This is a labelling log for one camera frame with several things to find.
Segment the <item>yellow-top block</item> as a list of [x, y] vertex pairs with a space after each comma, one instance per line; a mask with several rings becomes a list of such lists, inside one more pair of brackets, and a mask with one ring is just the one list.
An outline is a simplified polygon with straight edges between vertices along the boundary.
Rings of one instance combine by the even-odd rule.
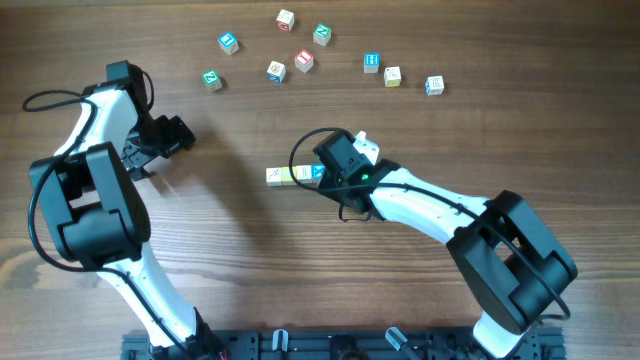
[[311, 172], [312, 172], [312, 181], [319, 182], [321, 177], [324, 174], [325, 167], [322, 164], [312, 164]]

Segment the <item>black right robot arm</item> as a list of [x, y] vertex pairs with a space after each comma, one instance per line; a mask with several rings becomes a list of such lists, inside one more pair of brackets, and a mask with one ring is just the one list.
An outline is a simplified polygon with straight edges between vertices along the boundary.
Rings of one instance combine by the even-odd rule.
[[476, 350], [504, 359], [549, 318], [570, 311], [561, 294], [578, 269], [532, 207], [518, 194], [493, 199], [461, 195], [429, 184], [399, 164], [323, 163], [320, 194], [360, 213], [401, 223], [444, 244], [482, 315], [471, 334]]

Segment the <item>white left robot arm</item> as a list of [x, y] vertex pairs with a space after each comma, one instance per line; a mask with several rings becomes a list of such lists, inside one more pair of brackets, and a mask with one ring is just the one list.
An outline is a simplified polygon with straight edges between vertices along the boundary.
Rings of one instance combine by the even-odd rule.
[[29, 169], [34, 249], [58, 269], [110, 283], [146, 328], [153, 358], [221, 355], [219, 340], [157, 261], [149, 215], [120, 158], [148, 112], [144, 84], [113, 80], [67, 96], [82, 107], [76, 127], [54, 156]]

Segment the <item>plain cream block with 9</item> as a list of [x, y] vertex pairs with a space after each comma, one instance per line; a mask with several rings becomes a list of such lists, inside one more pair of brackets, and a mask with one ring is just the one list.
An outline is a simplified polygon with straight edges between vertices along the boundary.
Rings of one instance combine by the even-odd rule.
[[265, 170], [265, 181], [266, 184], [270, 187], [282, 186], [282, 168], [281, 167], [272, 167], [267, 168]]

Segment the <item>white apple block green N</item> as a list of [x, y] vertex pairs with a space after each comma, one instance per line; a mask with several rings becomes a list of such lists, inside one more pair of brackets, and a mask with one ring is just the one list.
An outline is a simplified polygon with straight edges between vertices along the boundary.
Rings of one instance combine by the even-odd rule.
[[295, 175], [300, 183], [310, 184], [313, 182], [311, 165], [297, 165], [295, 169]]

